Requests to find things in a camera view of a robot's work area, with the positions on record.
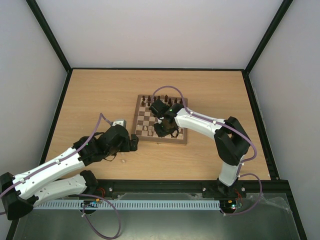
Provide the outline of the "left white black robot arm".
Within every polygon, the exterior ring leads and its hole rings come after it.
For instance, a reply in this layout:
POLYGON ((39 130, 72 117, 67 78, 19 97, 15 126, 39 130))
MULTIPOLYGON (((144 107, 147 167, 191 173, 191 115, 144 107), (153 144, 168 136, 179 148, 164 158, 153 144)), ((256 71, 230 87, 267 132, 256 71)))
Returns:
POLYGON ((135 152, 139 138, 129 134, 122 125, 111 126, 105 132, 81 137, 66 151, 38 167, 13 175, 0 176, 0 199, 9 221, 29 214, 44 202, 78 194, 91 194, 98 182, 90 170, 61 180, 75 170, 115 157, 117 153, 135 152))

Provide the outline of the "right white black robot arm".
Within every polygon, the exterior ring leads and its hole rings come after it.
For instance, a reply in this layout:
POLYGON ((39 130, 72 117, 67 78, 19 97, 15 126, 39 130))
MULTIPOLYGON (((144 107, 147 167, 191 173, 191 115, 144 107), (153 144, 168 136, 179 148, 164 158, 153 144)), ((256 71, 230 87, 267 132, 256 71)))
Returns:
POLYGON ((154 130, 159 138, 173 136, 174 132, 184 128, 214 140, 218 156, 223 161, 216 191, 224 197, 235 191, 241 160, 247 154, 251 142, 236 118, 229 117, 225 121, 194 112, 180 103, 169 106, 160 99, 154 101, 149 110, 158 120, 154 130))

